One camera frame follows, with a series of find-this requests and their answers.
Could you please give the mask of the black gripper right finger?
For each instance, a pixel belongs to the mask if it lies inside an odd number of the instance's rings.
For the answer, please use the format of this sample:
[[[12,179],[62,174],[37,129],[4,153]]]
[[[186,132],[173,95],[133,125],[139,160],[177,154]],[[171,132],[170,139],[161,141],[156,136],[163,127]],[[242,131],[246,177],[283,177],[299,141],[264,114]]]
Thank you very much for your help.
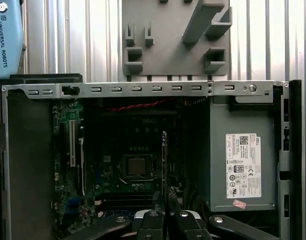
[[[206,222],[194,211],[182,210],[174,187],[167,188],[170,209],[168,234],[171,240],[274,240],[275,236],[225,215],[213,215]]]

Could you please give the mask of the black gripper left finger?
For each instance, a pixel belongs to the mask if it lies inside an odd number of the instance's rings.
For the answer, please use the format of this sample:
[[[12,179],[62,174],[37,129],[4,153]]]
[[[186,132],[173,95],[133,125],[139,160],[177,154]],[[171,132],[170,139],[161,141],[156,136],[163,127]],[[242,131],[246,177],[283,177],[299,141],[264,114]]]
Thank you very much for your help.
[[[134,216],[115,214],[97,220],[76,233],[78,240],[163,240],[165,239],[165,196],[153,195],[153,209],[137,211]]]

